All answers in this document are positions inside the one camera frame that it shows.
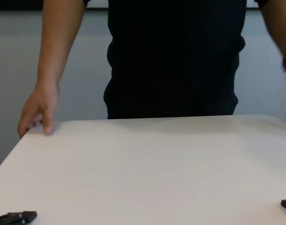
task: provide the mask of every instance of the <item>man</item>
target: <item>man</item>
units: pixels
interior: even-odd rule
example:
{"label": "man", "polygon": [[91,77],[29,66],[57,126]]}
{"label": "man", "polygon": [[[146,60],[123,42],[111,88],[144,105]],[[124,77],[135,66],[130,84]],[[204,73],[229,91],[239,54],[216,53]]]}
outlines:
{"label": "man", "polygon": [[[38,81],[18,125],[53,131],[59,83],[86,0],[45,0]],[[286,0],[258,0],[286,53]],[[230,115],[246,0],[109,0],[109,119]]]}

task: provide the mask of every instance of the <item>wall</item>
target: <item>wall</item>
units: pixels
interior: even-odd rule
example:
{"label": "wall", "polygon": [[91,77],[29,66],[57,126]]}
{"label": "wall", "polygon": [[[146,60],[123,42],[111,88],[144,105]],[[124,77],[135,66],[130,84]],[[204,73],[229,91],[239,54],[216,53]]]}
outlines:
{"label": "wall", "polygon": [[[16,125],[36,80],[40,12],[0,12],[0,163],[18,142]],[[268,114],[286,121],[286,78],[280,55],[259,12],[248,12],[236,78],[237,114]],[[57,120],[105,119],[103,90],[111,36],[105,12],[87,12],[61,83]]]}

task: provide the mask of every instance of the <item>table surface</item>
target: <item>table surface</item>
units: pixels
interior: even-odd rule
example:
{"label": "table surface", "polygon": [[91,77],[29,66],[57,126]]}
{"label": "table surface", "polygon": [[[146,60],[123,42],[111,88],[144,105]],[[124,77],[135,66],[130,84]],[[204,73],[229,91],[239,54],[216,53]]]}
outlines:
{"label": "table surface", "polygon": [[286,225],[286,124],[266,116],[71,121],[0,166],[33,225]]}

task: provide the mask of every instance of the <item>black shirt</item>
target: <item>black shirt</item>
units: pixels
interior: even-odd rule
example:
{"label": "black shirt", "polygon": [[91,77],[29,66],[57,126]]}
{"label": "black shirt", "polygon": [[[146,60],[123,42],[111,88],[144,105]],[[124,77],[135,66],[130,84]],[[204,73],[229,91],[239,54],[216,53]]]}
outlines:
{"label": "black shirt", "polygon": [[164,112],[183,108],[179,116],[192,116],[226,114],[210,109],[229,104],[232,114],[246,5],[247,0],[109,0],[108,110],[160,105]]}

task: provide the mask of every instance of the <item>hand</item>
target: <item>hand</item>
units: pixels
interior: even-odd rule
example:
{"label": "hand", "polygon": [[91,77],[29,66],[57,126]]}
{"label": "hand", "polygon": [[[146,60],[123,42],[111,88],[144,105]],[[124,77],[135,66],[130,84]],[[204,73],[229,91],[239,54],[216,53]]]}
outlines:
{"label": "hand", "polygon": [[43,124],[47,135],[53,132],[53,119],[58,106],[60,88],[57,84],[37,83],[27,99],[18,124],[18,134],[22,138],[32,127]]}

